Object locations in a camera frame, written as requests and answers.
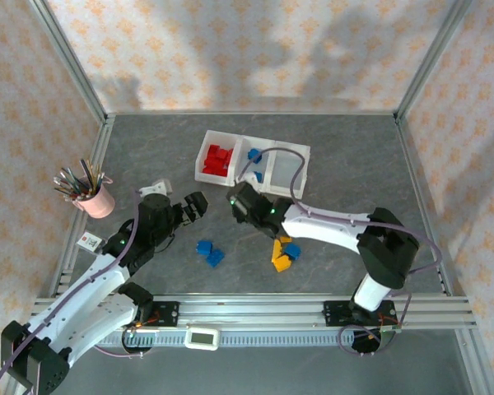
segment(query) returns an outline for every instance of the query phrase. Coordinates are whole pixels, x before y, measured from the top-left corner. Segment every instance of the floral wallpaper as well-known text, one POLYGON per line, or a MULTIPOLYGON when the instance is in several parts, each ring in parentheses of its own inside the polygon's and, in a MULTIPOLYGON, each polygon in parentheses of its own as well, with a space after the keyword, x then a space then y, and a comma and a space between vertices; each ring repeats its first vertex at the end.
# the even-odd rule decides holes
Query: floral wallpaper
POLYGON ((11 320, 28 319, 54 274, 72 206, 53 191, 52 178, 90 154, 97 130, 29 2, 2 0, 0 333, 11 320))
POLYGON ((49 0, 108 112, 393 112, 452 3, 49 0))
POLYGON ((494 0, 458 29, 408 115, 409 144, 494 371, 494 0))

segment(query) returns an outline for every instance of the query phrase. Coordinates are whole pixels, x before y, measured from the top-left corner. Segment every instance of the gray table surface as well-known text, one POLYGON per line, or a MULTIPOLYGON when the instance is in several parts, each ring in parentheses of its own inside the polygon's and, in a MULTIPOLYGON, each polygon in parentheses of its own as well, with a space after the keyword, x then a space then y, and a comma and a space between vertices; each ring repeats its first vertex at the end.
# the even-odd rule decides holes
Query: gray table surface
MULTIPOLYGON (((173 203, 193 191, 210 202, 202 220, 178 229, 174 243, 157 254, 133 277, 152 294, 210 292, 329 292, 350 295, 366 274, 360 257, 336 245, 297 239, 301 257, 287 271, 271 264, 273 242, 250 225, 235 223, 226 187, 194 181, 194 163, 208 129, 271 138, 311 147, 303 202, 344 212, 390 209, 406 226, 423 231, 421 213, 409 177, 394 120, 389 116, 335 115, 120 115, 105 156, 104 171, 114 180, 109 191, 114 212, 102 220, 88 219, 86 229, 110 237, 132 217, 130 187, 168 178, 173 203), (226 257, 211 268, 196 253, 196 244, 210 239, 226 257)), ((80 251, 73 278, 93 256, 80 251)), ((414 266, 431 262, 423 248, 414 266)), ((415 292, 441 292, 435 270, 414 276, 415 292)))
POLYGON ((364 358, 337 347, 153 352, 127 360, 90 350, 54 395, 472 393, 453 331, 404 331, 389 350, 364 358))

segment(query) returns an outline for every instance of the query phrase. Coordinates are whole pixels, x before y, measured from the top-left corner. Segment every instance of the yellow block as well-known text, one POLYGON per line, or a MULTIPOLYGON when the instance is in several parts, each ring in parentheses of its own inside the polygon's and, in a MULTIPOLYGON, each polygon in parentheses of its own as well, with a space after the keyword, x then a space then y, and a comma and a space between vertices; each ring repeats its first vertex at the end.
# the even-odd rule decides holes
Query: yellow block
POLYGON ((291 260, 287 255, 282 255, 273 261, 273 265, 277 269, 277 272, 283 272, 291 267, 291 260))
POLYGON ((271 262, 274 263, 274 261, 282 255, 282 243, 278 240, 274 240, 274 245, 273 245, 273 257, 271 258, 271 262))

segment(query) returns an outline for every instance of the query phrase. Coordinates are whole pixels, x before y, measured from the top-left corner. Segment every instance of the blue lego brick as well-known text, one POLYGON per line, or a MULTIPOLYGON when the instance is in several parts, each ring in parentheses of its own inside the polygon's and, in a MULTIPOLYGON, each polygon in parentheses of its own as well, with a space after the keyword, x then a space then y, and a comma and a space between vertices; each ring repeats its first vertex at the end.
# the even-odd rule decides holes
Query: blue lego brick
MULTIPOLYGON (((249 151, 249 153, 247 154, 247 157, 249 158, 249 160, 253 159, 257 154, 259 154, 260 151, 256 150, 256 149, 252 149, 249 151)), ((260 155, 255 161, 254 163, 259 163, 260 161, 262 160, 262 156, 260 155)))
POLYGON ((254 175, 256 176, 256 179, 258 180, 259 183, 263 182, 263 175, 259 171, 255 171, 254 175))
POLYGON ((209 255, 212 252, 212 243, 210 241, 200 240, 196 249, 202 255, 209 255))
POLYGON ((289 258, 291 258, 291 260, 295 260, 295 259, 298 259, 298 257, 300 257, 300 247, 298 247, 296 244, 293 244, 293 243, 289 243, 288 245, 286 245, 286 247, 284 248, 283 250, 283 253, 288 255, 289 258))
POLYGON ((225 254, 219 250, 215 249, 210 253, 210 255, 207 257, 207 263, 211 265, 212 267, 216 267, 219 262, 225 257, 225 254))

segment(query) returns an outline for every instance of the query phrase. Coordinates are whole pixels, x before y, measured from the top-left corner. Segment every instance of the pink cup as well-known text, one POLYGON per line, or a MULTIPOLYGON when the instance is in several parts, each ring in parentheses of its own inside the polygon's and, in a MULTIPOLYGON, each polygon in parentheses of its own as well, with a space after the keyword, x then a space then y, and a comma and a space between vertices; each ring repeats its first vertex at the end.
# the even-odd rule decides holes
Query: pink cup
POLYGON ((104 177, 100 185, 99 192, 88 200, 72 201, 73 205, 79 210, 85 211, 92 218, 104 218, 108 216, 115 207, 115 200, 105 188, 105 184, 111 184, 113 181, 104 177))

